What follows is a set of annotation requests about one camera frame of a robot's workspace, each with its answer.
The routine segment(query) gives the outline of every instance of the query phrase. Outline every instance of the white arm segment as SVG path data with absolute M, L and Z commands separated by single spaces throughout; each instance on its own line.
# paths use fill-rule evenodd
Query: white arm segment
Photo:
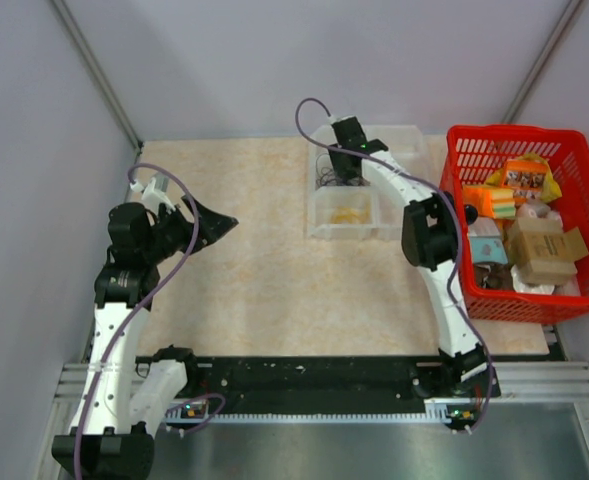
M 108 427 L 114 428 L 115 434 L 127 434 L 132 425 L 143 420 L 149 422 L 146 430 L 153 436 L 171 400 L 187 383 L 183 363 L 173 360 L 154 362 L 148 377 L 130 402 L 136 348 L 149 317 L 147 310 L 141 309 L 134 316 L 114 345 L 108 361 L 103 365 L 100 361 L 114 332 L 130 312 L 131 309 L 125 303 L 106 303 L 104 308 L 95 308 L 94 345 L 87 368 L 87 380 L 83 399 L 70 429 L 78 425 L 84 398 L 96 371 L 102 373 L 85 421 L 83 433 L 86 435 L 103 435 Z
M 394 160 L 390 152 L 379 151 L 373 153 L 372 156 L 384 161 L 398 171 L 408 173 L 405 168 Z M 382 165 L 369 160 L 361 162 L 361 169 L 365 180 L 383 192 L 391 202 L 401 207 L 409 205 L 412 201 L 426 200 L 434 193 L 425 185 L 403 178 Z M 452 272 L 452 268 L 454 268 L 454 263 L 452 261 L 442 263 L 435 272 L 424 267 L 418 268 L 427 285 L 432 308 L 436 314 L 440 349 L 450 357 L 454 357 L 457 353 L 465 354 L 474 350 L 478 339 L 465 323 L 447 293 L 447 279 Z M 458 275 L 452 282 L 452 292 L 454 297 L 459 299 L 458 305 L 465 311 Z M 465 377 L 470 377 L 475 373 L 478 373 L 478 371 L 467 372 Z

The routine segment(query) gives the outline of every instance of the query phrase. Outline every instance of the wooden tabletop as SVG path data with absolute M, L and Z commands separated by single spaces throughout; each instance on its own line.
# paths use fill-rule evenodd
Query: wooden tabletop
M 440 172 L 444 137 L 428 145 Z M 155 297 L 139 354 L 169 344 L 197 356 L 436 353 L 427 290 L 400 242 L 306 238 L 303 139 L 147 142 L 141 161 L 169 169 L 203 205 L 240 224 Z M 176 187 L 170 196 L 179 198 Z M 493 353 L 548 351 L 540 325 L 474 323 Z

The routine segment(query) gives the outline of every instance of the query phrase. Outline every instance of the red plastic basket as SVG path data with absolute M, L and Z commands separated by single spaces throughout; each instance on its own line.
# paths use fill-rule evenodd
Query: red plastic basket
M 563 191 L 552 208 L 561 213 L 566 231 L 580 228 L 589 249 L 589 147 L 581 133 L 519 125 L 457 125 L 447 134 L 447 146 L 441 188 L 454 195 L 459 218 L 465 218 L 462 185 L 483 183 L 506 160 L 536 152 L 549 160 Z M 466 238 L 464 222 L 462 227 Z M 589 312 L 589 255 L 576 262 L 582 296 L 531 295 L 478 287 L 469 242 L 463 244 L 461 282 L 472 318 L 555 324 Z

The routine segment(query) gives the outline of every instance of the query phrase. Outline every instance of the cardboard box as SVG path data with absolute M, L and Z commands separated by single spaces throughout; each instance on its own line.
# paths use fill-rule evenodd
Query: cardboard box
M 564 285 L 577 270 L 574 262 L 589 252 L 578 228 L 563 233 L 555 220 L 519 217 L 507 233 L 510 262 L 523 281 Z

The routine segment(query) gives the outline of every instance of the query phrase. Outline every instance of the white box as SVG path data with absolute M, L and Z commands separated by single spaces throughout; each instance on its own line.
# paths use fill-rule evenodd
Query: white box
M 421 131 L 413 125 L 363 126 L 368 140 L 378 138 L 388 146 L 396 161 L 409 173 L 432 181 L 434 172 L 427 145 Z M 329 125 L 320 127 L 312 138 L 321 143 L 336 143 L 334 131 Z M 314 144 L 308 149 L 307 177 L 307 236 L 330 239 L 359 239 L 376 237 L 380 240 L 400 240 L 403 227 L 403 208 L 394 205 L 374 186 L 322 186 L 319 176 L 331 169 L 327 150 Z M 362 196 L 370 196 L 371 221 L 359 225 L 332 224 L 330 209 L 353 208 Z

